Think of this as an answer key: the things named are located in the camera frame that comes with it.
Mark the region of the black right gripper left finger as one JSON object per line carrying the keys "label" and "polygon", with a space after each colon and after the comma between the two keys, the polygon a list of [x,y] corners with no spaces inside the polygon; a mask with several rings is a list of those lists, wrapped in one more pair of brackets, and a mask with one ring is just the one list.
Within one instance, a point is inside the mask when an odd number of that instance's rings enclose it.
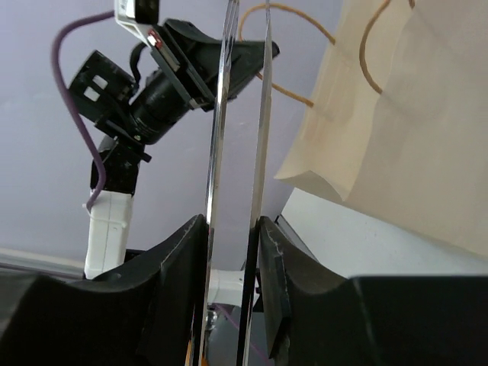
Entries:
{"label": "black right gripper left finger", "polygon": [[91,280],[1,276],[3,365],[183,365],[206,222]]}

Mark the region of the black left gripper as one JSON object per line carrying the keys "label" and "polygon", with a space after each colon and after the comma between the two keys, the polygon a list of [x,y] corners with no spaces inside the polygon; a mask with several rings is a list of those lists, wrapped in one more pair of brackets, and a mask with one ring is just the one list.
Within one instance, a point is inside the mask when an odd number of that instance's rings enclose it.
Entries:
{"label": "black left gripper", "polygon": [[[214,108],[222,41],[189,21],[174,18],[153,25],[146,40],[133,48],[130,69],[139,83],[140,56],[148,49],[157,69],[130,105],[131,114],[186,114]],[[264,41],[236,41],[231,54],[228,99],[238,94],[263,69]]]}

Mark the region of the beige paper bag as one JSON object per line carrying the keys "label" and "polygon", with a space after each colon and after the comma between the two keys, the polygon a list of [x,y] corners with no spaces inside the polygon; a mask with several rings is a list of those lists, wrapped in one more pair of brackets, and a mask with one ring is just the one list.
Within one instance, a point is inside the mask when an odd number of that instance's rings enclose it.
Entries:
{"label": "beige paper bag", "polygon": [[487,3],[345,1],[276,179],[487,254]]}

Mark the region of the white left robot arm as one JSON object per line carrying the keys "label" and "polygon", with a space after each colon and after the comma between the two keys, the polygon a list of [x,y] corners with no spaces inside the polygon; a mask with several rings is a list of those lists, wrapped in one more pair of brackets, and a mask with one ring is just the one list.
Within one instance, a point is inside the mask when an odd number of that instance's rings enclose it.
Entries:
{"label": "white left robot arm", "polygon": [[126,72],[93,52],[69,93],[80,116],[103,132],[91,186],[87,256],[98,267],[65,282],[43,274],[1,276],[3,365],[182,365],[194,308],[204,286],[207,223],[202,215],[146,251],[128,251],[127,234],[145,148],[189,111],[216,108],[221,66],[231,101],[262,70],[276,43],[217,40],[192,23],[168,19],[146,29]]}

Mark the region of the metal serving tongs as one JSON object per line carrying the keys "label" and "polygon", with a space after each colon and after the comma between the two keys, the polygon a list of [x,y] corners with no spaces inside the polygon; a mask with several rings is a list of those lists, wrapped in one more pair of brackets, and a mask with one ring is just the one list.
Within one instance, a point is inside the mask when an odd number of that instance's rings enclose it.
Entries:
{"label": "metal serving tongs", "polygon": [[[254,182],[252,188],[252,206],[247,244],[246,266],[239,321],[239,336],[236,352],[236,364],[249,363],[251,339],[252,308],[255,293],[255,273],[258,260],[259,219],[262,212],[262,201],[265,188],[265,170],[268,151],[268,138],[271,119],[271,82],[272,82],[272,35],[271,35],[271,3],[265,2],[266,35],[264,47],[264,69],[262,71],[262,92],[260,115],[258,122],[258,139],[255,157]],[[204,295],[201,301],[201,323],[193,324],[191,363],[200,365],[203,355],[205,316],[210,290],[210,273],[214,245],[214,232],[217,218],[218,197],[220,187],[220,168],[223,153],[223,141],[226,123],[226,107],[230,85],[231,54],[237,39],[239,20],[239,2],[229,1],[223,26],[222,47],[217,79],[217,96],[213,113],[213,126],[210,139],[210,157],[207,173],[206,211],[207,252],[205,267]]]}

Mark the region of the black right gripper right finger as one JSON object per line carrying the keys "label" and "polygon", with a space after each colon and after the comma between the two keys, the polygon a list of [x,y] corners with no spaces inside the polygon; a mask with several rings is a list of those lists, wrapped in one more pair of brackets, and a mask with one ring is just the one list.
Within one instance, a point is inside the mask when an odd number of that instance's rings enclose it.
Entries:
{"label": "black right gripper right finger", "polygon": [[344,278],[260,219],[268,356],[277,365],[485,365],[487,278]]}

